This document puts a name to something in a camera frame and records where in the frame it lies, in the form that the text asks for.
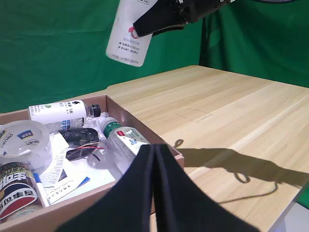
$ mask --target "table surface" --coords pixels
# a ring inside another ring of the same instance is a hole
[[[261,231],[309,179],[308,88],[189,66],[86,96],[102,93],[175,145],[189,177]]]

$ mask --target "water bottle label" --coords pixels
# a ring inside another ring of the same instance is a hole
[[[110,136],[110,133],[116,129],[121,127],[119,122],[110,122],[109,124],[106,125],[106,127],[104,128],[103,134],[106,138],[108,138],[108,136]]]
[[[147,139],[141,135],[136,129],[130,127],[122,127],[114,131],[119,140],[129,149],[132,155],[126,154],[130,160],[138,154],[140,146],[149,144]]]

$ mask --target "plastic water bottle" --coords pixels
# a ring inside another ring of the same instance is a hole
[[[106,55],[121,63],[143,65],[152,35],[139,38],[133,23],[157,0],[120,0]]]
[[[118,170],[124,174],[129,168],[131,162],[140,150],[140,146],[149,144],[142,134],[132,127],[123,127],[115,118],[107,117],[101,124],[102,130],[107,141],[113,147],[115,163]]]
[[[87,119],[100,115],[99,105],[88,106],[83,101],[76,100],[33,105],[28,108],[29,119],[45,124],[50,133],[82,127]]]

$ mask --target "clear packing tape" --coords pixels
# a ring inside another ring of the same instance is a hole
[[[51,142],[45,125],[21,120],[0,126],[0,165],[22,162],[41,174],[51,161]]]

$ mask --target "bottle label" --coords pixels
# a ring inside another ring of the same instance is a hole
[[[47,125],[50,132],[82,127],[87,114],[83,101],[30,106],[29,119]]]
[[[133,23],[157,0],[121,0],[116,13],[106,55],[119,62],[142,66],[152,35],[138,37]]]
[[[110,136],[110,133],[116,129],[121,127],[119,122],[110,122],[109,124],[106,125],[106,127],[104,128],[103,134],[106,138],[108,138],[108,136]]]
[[[122,150],[131,161],[138,154],[140,146],[149,144],[147,139],[145,139],[141,133],[132,127],[118,128],[114,131],[114,133],[118,140],[125,145]]]

